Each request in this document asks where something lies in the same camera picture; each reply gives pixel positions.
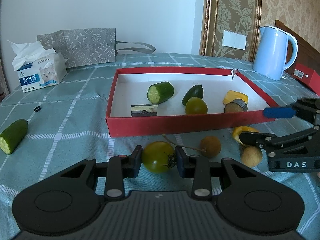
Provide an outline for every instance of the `kettle handle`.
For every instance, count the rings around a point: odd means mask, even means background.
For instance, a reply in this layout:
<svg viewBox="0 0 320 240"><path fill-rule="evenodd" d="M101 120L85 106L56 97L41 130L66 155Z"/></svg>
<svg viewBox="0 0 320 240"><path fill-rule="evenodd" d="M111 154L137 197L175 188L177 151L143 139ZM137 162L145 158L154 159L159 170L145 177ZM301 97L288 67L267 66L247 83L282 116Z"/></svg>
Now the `kettle handle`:
<svg viewBox="0 0 320 240"><path fill-rule="evenodd" d="M297 39L295 37L293 37L290 33L287 33L287 35L288 35L288 40L292 44L293 51L292 51L291 59L289 60L289 62L287 64L284 65L283 70L286 70L287 68L291 67L291 65L295 62L297 55L298 55L298 41L297 41Z"/></svg>

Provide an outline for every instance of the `tissue box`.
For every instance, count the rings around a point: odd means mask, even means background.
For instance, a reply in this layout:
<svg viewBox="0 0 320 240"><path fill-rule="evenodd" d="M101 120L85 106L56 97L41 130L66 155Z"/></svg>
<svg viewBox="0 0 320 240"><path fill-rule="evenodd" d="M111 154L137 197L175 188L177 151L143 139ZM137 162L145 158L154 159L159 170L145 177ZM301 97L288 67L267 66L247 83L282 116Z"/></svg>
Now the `tissue box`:
<svg viewBox="0 0 320 240"><path fill-rule="evenodd" d="M59 84L67 74L61 53L49 54L17 70L23 92Z"/></svg>

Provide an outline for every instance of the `wall switch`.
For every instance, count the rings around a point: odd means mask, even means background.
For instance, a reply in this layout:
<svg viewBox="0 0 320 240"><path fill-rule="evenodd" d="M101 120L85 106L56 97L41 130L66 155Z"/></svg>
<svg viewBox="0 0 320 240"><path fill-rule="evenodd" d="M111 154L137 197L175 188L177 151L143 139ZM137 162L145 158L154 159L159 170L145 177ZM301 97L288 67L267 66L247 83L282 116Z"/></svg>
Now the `wall switch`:
<svg viewBox="0 0 320 240"><path fill-rule="evenodd" d="M223 31L222 45L226 47L245 49L247 36L229 31Z"/></svg>

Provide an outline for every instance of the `light blue electric kettle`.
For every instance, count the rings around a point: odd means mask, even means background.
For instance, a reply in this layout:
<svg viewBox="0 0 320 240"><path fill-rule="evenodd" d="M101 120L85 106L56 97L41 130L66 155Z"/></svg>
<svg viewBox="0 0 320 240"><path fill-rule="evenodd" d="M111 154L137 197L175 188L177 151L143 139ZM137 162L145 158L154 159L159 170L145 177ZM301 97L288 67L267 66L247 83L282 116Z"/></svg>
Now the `light blue electric kettle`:
<svg viewBox="0 0 320 240"><path fill-rule="evenodd" d="M283 71L289 68L297 58L298 42L295 37L273 26L260 27L261 41L253 63L253 70L280 80ZM291 59L286 64L288 41L292 43Z"/></svg>

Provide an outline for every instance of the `kettle lid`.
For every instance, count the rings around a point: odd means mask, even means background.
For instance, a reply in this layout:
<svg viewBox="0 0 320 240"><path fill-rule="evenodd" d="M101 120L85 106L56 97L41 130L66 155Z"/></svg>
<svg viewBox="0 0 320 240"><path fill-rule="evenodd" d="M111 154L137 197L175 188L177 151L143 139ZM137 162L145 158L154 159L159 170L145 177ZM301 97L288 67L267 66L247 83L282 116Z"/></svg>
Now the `kettle lid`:
<svg viewBox="0 0 320 240"><path fill-rule="evenodd" d="M271 25L265 25L264 27L269 27L269 28L272 28L272 29L276 29L277 31L281 31L281 32L287 34L284 30L281 30L281 29L279 29L277 27L274 27L274 26L271 26Z"/></svg>

